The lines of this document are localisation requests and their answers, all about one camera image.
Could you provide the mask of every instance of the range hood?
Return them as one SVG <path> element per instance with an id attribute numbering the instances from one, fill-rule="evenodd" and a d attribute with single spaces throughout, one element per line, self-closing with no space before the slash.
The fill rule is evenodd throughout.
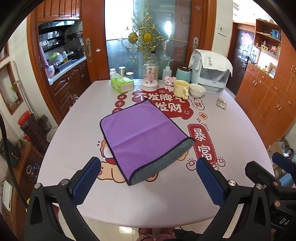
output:
<path id="1" fill-rule="evenodd" d="M 59 21 L 49 21 L 49 22 L 39 23 L 38 33 L 39 35 L 41 35 L 41 34 L 46 34 L 54 31 L 65 32 L 67 28 L 74 25 L 78 21 L 80 20 L 64 20 L 64 21 L 59 20 Z"/>

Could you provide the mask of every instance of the window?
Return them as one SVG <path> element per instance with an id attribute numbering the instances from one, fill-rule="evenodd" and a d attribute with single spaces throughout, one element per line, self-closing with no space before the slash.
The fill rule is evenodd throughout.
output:
<path id="1" fill-rule="evenodd" d="M 23 102 L 19 89 L 14 83 L 11 63 L 8 62 L 0 68 L 0 92 L 11 115 Z"/>
<path id="2" fill-rule="evenodd" d="M 0 62 L 9 56 L 8 43 L 4 46 L 4 49 L 0 52 Z"/>

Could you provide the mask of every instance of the pink figurine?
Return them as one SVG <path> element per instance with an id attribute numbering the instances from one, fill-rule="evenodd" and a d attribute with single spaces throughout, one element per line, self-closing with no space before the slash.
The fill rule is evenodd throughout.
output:
<path id="1" fill-rule="evenodd" d="M 174 91 L 174 82 L 176 80 L 177 79 L 175 77 L 166 76 L 165 77 L 165 89 L 167 89 L 169 92 Z"/>

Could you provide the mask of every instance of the screw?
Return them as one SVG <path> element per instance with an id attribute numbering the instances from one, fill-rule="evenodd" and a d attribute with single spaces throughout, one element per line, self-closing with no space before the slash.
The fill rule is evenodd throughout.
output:
<path id="1" fill-rule="evenodd" d="M 261 190 L 263 188 L 263 186 L 260 183 L 256 184 L 257 189 Z"/>
<path id="2" fill-rule="evenodd" d="M 34 185 L 34 187 L 35 187 L 35 189 L 38 189 L 39 187 L 41 187 L 41 183 L 36 183 L 36 184 Z"/>
<path id="3" fill-rule="evenodd" d="M 61 180 L 61 184 L 62 184 L 63 186 L 67 185 L 68 182 L 69 182 L 69 179 L 63 179 L 63 180 Z"/>
<path id="4" fill-rule="evenodd" d="M 237 183 L 234 180 L 229 180 L 228 184 L 234 187 Z"/>
<path id="5" fill-rule="evenodd" d="M 276 200 L 276 201 L 274 202 L 274 205 L 275 205 L 276 207 L 280 207 L 280 206 L 281 206 L 281 203 L 280 203 L 278 200 Z"/>

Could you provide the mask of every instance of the countertop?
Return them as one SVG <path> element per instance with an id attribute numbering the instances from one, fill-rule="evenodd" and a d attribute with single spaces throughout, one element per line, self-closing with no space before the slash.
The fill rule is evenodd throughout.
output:
<path id="1" fill-rule="evenodd" d="M 79 65 L 80 63 L 82 63 L 83 61 L 86 60 L 86 56 L 84 56 L 83 58 L 77 60 L 75 63 L 71 64 L 68 68 L 64 69 L 61 72 L 56 73 L 51 79 L 53 80 L 52 84 L 59 79 L 63 74 L 67 73 L 69 70 L 73 69 L 75 66 Z"/>

